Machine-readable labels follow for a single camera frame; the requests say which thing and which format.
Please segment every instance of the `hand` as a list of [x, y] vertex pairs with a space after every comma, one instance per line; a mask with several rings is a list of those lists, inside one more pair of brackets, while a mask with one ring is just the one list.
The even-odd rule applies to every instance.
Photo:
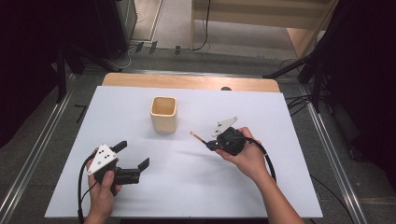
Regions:
[[[92, 160], [88, 161], [87, 169], [90, 168]], [[96, 183], [93, 175], [88, 176], [88, 185], [93, 188], [90, 190], [91, 195], [91, 209], [85, 220], [85, 223], [105, 223], [113, 211], [114, 196], [111, 193], [111, 185], [114, 180], [114, 172], [107, 171], [103, 177], [102, 184]], [[116, 191], [119, 192], [121, 186], [116, 186]]]
[[[245, 137], [255, 139], [247, 127], [238, 129], [238, 131]], [[246, 142], [244, 149], [236, 156], [221, 149], [216, 150], [216, 152], [224, 160], [235, 164], [244, 175], [247, 175], [255, 182], [260, 178], [269, 176], [262, 151], [254, 143]]]

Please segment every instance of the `metal frame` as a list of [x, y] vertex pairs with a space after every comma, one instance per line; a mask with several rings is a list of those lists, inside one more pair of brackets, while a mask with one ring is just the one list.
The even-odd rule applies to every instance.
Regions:
[[49, 120], [41, 131], [41, 134], [38, 136], [32, 151], [22, 166], [14, 183], [11, 185], [11, 188], [8, 190], [7, 196], [0, 207], [0, 223], [6, 224], [11, 219], [11, 216], [21, 199], [21, 196], [24, 193], [30, 178], [32, 177], [35, 168], [40, 162], [41, 156], [47, 147], [47, 143], [49, 142], [58, 124], [58, 121], [61, 118], [67, 103], [69, 102], [75, 81], [75, 75], [71, 74], [68, 80], [69, 90], [66, 96], [53, 108], [52, 113], [49, 116]]
[[[310, 94], [309, 89], [306, 86], [302, 86], [302, 92], [304, 95]], [[325, 149], [327, 158], [329, 159], [332, 171], [334, 172], [335, 179], [338, 182], [338, 186], [343, 194], [346, 206], [349, 213], [353, 219], [354, 223], [367, 223], [367, 219], [361, 210], [361, 205], [359, 203], [358, 196], [350, 183], [347, 173], [338, 158], [337, 152], [332, 144], [332, 139], [330, 138], [325, 124], [321, 118], [321, 115], [316, 112], [312, 104], [308, 105], [309, 113], [312, 120], [314, 121], [315, 127], [317, 128], [318, 135], [322, 145]]]

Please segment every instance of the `forearm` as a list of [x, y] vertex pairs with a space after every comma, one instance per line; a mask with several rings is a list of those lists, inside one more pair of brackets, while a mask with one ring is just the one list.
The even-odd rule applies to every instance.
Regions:
[[262, 193], [269, 223], [304, 223], [270, 175], [263, 174], [254, 182]]

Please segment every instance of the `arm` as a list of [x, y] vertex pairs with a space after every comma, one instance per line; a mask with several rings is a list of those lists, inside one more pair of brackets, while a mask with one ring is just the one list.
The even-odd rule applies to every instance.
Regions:
[[[254, 139], [248, 128], [241, 128], [239, 132], [245, 137]], [[254, 181], [262, 193], [270, 223], [304, 223], [280, 191], [275, 180], [269, 175], [262, 151], [256, 145], [246, 143], [242, 152], [237, 156], [221, 149], [216, 150], [216, 152], [224, 160], [235, 164], [244, 175]]]
[[[92, 164], [92, 160], [87, 163], [87, 169]], [[93, 188], [90, 190], [91, 195], [91, 209], [85, 223], [87, 224], [104, 224], [108, 220], [113, 211], [114, 196], [111, 193], [111, 184], [114, 180], [114, 172], [107, 171], [102, 184], [96, 183], [93, 175], [88, 176], [88, 185]], [[116, 186], [116, 191], [120, 191], [121, 186]]]

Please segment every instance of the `person's left hand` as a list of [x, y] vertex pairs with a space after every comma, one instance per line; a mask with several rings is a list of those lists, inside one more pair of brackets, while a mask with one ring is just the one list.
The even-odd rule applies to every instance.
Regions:
[[[90, 168], [92, 160], [88, 161], [87, 169]], [[111, 185], [114, 180], [114, 172], [107, 171], [103, 177], [102, 184], [96, 183], [93, 175], [88, 176], [88, 185], [92, 187], [90, 190], [91, 209], [85, 223], [105, 223], [113, 211], [114, 196], [111, 193]], [[116, 191], [121, 190], [121, 185], [116, 186]]]

